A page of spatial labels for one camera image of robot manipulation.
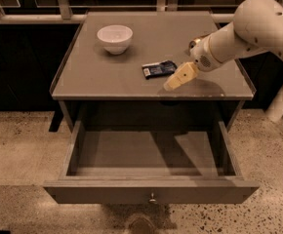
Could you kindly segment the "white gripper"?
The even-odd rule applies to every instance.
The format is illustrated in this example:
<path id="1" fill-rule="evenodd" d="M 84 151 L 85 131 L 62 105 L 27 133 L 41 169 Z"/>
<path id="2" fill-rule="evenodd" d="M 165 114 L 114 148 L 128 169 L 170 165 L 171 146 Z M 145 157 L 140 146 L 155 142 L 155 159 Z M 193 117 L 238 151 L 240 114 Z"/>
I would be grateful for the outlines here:
<path id="1" fill-rule="evenodd" d="M 199 70 L 203 72 L 210 72 L 222 66 L 222 62 L 216 59 L 211 51 L 210 38 L 204 45 L 204 53 L 192 55 L 191 58 L 194 62 L 182 63 L 174 74 L 172 74 L 164 83 L 163 88 L 166 91 L 173 91 L 176 88 L 186 84 L 187 82 L 195 79 Z"/>

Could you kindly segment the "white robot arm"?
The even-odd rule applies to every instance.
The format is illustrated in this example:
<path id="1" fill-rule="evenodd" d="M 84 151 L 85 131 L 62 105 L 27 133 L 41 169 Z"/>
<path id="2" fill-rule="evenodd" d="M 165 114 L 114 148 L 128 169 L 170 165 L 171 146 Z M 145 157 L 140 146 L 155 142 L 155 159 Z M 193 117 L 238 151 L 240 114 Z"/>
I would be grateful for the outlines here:
<path id="1" fill-rule="evenodd" d="M 232 22 L 189 43 L 191 61 L 182 63 L 164 84 L 172 91 L 233 59 L 271 52 L 283 61 L 283 7 L 275 0 L 245 0 Z M 283 85 L 266 111 L 273 122 L 283 116 Z"/>

